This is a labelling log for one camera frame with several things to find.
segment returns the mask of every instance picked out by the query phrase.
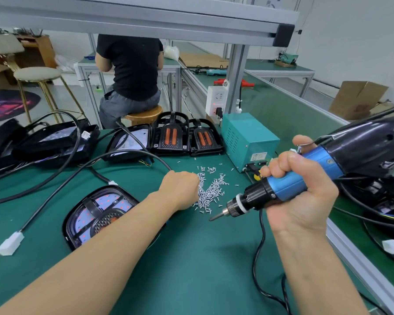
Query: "black t-shirt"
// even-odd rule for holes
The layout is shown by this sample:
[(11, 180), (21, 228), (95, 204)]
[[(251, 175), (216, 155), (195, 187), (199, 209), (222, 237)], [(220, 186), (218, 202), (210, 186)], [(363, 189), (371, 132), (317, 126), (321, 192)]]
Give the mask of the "black t-shirt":
[(158, 91), (158, 38), (100, 34), (97, 52), (115, 67), (114, 90), (131, 100), (143, 101)]

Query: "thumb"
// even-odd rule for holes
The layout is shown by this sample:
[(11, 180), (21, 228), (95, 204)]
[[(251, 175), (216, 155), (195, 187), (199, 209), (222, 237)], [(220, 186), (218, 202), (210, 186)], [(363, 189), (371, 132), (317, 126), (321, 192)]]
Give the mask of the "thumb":
[(326, 197), (337, 197), (339, 191), (321, 165), (295, 152), (288, 154), (290, 168), (301, 175), (308, 191)]

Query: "hand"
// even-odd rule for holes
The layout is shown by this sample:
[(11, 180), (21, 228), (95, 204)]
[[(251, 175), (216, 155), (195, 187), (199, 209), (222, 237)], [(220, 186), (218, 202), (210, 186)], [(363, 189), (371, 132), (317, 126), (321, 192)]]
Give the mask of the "hand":
[[(293, 139), (296, 146), (309, 142), (312, 142), (312, 139), (302, 135)], [(315, 144), (304, 146), (302, 153), (314, 148)], [(298, 235), (300, 232), (309, 231), (325, 235), (327, 217), (339, 195), (336, 185), (320, 164), (291, 151), (283, 152), (278, 158), (272, 159), (268, 167), (261, 168), (260, 173), (263, 177), (273, 175), (280, 178), (291, 170), (303, 177), (308, 190), (288, 202), (267, 209), (268, 222), (273, 233)]]
[(159, 193), (168, 201), (173, 202), (174, 210), (184, 210), (198, 201), (198, 185), (200, 179), (194, 173), (186, 171), (174, 172), (171, 170), (159, 187)]

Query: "person in black shirt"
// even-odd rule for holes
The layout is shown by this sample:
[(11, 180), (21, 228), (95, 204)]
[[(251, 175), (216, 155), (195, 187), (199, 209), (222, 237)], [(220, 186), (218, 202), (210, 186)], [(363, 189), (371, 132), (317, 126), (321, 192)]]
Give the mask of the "person in black shirt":
[(158, 70), (163, 68), (163, 45), (159, 39), (100, 34), (95, 61), (101, 72), (115, 67), (114, 84), (99, 108), (103, 128), (116, 128), (121, 117), (158, 105)]

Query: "person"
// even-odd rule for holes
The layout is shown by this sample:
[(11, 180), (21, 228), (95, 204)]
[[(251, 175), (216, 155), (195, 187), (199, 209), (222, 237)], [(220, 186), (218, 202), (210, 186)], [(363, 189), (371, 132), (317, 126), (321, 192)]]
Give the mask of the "person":
[[(295, 145), (311, 141), (300, 135), (293, 139)], [(305, 146), (302, 152), (314, 147)], [(267, 217), (300, 314), (368, 315), (326, 238), (326, 220), (338, 195), (336, 185), (318, 163), (294, 152), (281, 153), (261, 174), (282, 177), (290, 170), (303, 177), (308, 190), (269, 207)], [(159, 190), (131, 210), (128, 219), (121, 217), (58, 262), (0, 307), (0, 315), (108, 314), (165, 221), (197, 201), (198, 185), (197, 175), (170, 171)]]
[(163, 45), (159, 39), (99, 34), (95, 62), (101, 72), (115, 67), (114, 84), (99, 108), (105, 129), (117, 128), (116, 122), (127, 114), (145, 112), (158, 105), (158, 70), (163, 68)]

